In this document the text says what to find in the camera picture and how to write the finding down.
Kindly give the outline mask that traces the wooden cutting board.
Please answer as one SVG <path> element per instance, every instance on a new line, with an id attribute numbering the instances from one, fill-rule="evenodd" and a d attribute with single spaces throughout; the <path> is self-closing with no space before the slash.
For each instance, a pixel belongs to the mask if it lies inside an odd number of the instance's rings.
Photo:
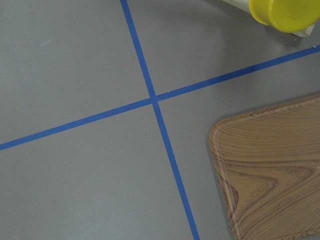
<path id="1" fill-rule="evenodd" d="M 208 143 L 236 240 L 319 237 L 319 95 L 222 119 Z"/>

